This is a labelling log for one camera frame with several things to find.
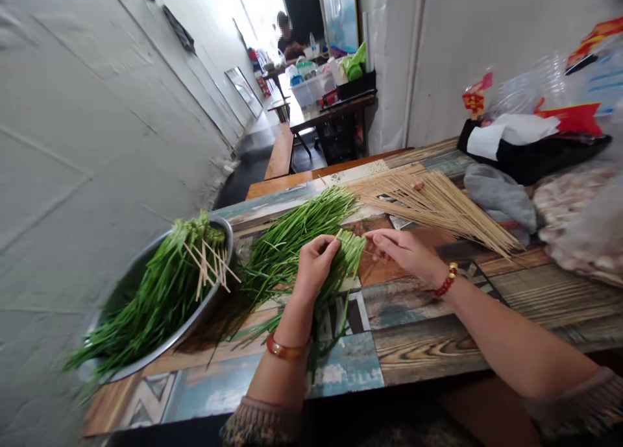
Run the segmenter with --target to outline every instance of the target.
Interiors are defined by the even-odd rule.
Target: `storage box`
[[[336,82],[330,72],[320,74],[292,87],[292,94],[299,106],[311,105],[320,100],[327,92],[336,88]]]

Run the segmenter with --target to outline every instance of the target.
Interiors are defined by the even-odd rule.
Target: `woman's left hand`
[[[301,248],[293,298],[313,304],[329,275],[331,262],[339,247],[340,242],[335,236],[320,235]]]

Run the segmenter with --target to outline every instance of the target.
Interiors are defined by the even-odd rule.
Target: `wooden bench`
[[[292,146],[294,144],[294,134],[290,131],[290,123],[279,124],[275,136],[275,145],[271,159],[268,162],[264,180],[286,176],[290,172],[290,161],[292,160]]]

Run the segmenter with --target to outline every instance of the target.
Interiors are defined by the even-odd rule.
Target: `bundle of chives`
[[[355,196],[332,186],[319,196],[277,218],[251,246],[241,290],[251,297],[249,311],[291,293],[299,269],[299,251],[321,234],[335,234],[340,222],[357,211]]]
[[[215,250],[225,241],[224,231],[210,227],[207,212],[201,211],[198,219],[176,220],[147,263],[134,298],[122,308],[105,310],[108,320],[85,336],[85,345],[74,351],[64,370],[104,358],[93,375],[92,385],[97,388],[106,376],[151,353],[173,335],[203,299],[203,287],[196,299],[200,271],[188,254],[188,247],[201,247],[202,241]]]
[[[359,267],[365,238],[339,229],[339,223],[356,210],[354,196],[346,189],[334,186],[277,219],[266,234],[253,244],[249,263],[244,270],[241,289],[252,298],[249,311],[270,299],[291,294],[299,269],[300,248],[321,234],[337,233],[341,246],[314,307],[316,314],[326,309],[335,300],[344,279],[354,276]],[[264,332],[274,332],[280,319],[281,315],[277,315],[255,328],[236,334],[236,337],[244,336],[240,344],[247,344]]]

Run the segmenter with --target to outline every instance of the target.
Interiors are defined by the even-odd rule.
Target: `colorful patterned tabletop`
[[[340,184],[376,173],[407,167],[444,171],[459,187],[466,166],[473,161],[458,152],[455,139],[327,177]],[[314,180],[216,211],[236,232],[241,261],[267,222],[324,189]],[[401,219],[362,208],[347,219],[357,234],[376,228],[408,230],[446,261],[459,263],[460,273],[483,293],[543,325],[584,352],[623,345],[623,293],[609,285],[588,281],[563,271],[531,244],[509,263],[476,243],[422,228]],[[318,362],[308,398],[366,391],[389,385],[429,380],[487,369],[488,365],[452,310],[416,278],[397,265],[361,259],[358,277],[343,287],[334,305],[322,316],[320,340],[330,341],[339,329],[345,299],[350,327]],[[255,326],[275,316],[285,302],[269,302],[243,325]],[[231,413],[246,393],[264,346],[258,339],[248,346],[217,344],[223,316],[212,317],[180,346],[142,371],[105,386],[88,410],[84,435],[104,435],[122,429],[151,426]]]

